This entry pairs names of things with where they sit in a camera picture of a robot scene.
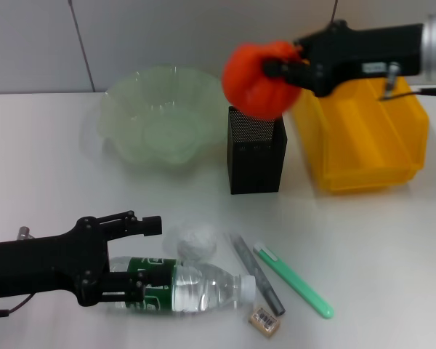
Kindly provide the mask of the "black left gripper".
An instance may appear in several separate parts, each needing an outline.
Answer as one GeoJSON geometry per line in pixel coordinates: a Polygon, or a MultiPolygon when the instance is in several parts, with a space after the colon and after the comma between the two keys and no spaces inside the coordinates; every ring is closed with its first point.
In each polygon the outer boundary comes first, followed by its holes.
{"type": "Polygon", "coordinates": [[[102,223],[83,217],[58,236],[0,242],[0,298],[64,290],[83,307],[101,302],[100,279],[108,272],[102,223]]]}

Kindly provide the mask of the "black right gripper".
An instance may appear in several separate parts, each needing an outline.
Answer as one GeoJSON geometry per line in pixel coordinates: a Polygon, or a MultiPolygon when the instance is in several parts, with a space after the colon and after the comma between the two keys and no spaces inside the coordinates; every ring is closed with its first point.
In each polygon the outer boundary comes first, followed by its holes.
{"type": "Polygon", "coordinates": [[[422,24],[354,30],[337,20],[293,41],[306,63],[270,58],[263,62],[263,73],[317,97],[328,96],[346,81],[385,78],[392,66],[398,76],[415,76],[422,68],[423,30],[422,24]]]}

